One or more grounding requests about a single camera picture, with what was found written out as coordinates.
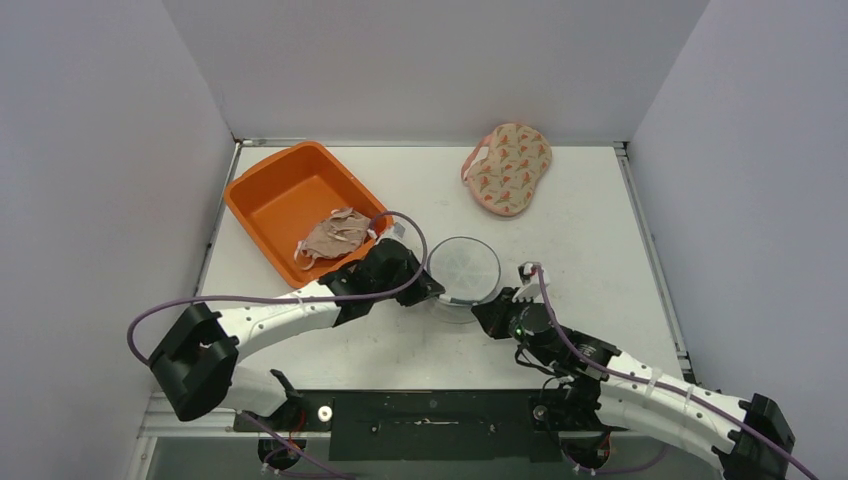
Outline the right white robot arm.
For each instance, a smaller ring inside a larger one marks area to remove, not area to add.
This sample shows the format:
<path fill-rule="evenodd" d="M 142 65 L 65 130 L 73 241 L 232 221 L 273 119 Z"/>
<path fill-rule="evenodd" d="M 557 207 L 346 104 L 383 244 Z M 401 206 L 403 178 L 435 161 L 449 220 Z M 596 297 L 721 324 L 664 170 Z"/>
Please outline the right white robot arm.
<path fill-rule="evenodd" d="M 738 398 L 652 368 L 593 336 L 554 325 L 539 300 L 505 288 L 471 312 L 489 337 L 516 342 L 516 361 L 555 378 L 554 398 L 538 398 L 549 430 L 628 430 L 705 461 L 725 479 L 783 479 L 796 438 L 780 407 L 756 394 Z"/>

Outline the white mesh laundry bag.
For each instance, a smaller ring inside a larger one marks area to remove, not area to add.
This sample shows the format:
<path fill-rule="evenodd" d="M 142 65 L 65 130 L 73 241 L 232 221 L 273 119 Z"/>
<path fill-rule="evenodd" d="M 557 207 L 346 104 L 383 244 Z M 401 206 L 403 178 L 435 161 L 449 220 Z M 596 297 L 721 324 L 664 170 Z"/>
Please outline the white mesh laundry bag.
<path fill-rule="evenodd" d="M 433 301 L 430 312 L 451 324 L 475 322 L 471 308 L 497 295 L 502 276 L 495 250 L 470 236 L 439 242 L 430 252 L 425 269 L 445 289 Z"/>

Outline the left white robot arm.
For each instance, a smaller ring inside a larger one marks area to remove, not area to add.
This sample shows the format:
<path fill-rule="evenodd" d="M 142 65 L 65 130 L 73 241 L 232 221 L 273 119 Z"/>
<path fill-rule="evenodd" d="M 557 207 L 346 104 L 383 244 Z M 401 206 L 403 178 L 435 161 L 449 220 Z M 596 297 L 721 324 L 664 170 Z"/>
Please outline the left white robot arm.
<path fill-rule="evenodd" d="M 377 302 L 410 307 L 444 292 L 412 250 L 381 240 L 363 258 L 281 297 L 221 311 L 191 302 L 148 366 L 183 422 L 227 408 L 255 414 L 282 431 L 297 420 L 299 392 L 280 370 L 244 367 L 242 360 L 297 335 L 364 317 Z"/>

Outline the orange plastic tub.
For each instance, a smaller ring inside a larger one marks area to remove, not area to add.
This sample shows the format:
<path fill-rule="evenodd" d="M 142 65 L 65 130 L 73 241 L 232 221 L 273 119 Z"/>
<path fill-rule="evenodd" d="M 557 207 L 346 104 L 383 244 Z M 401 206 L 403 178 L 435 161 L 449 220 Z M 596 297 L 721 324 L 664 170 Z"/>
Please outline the orange plastic tub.
<path fill-rule="evenodd" d="M 307 238 L 334 210 L 353 208 L 372 219 L 384 205 L 322 144 L 306 141 L 248 168 L 225 188 L 224 200 L 246 233 L 291 287 L 302 287 L 343 263 L 363 257 L 367 240 L 347 256 L 309 261 L 296 258 Z"/>

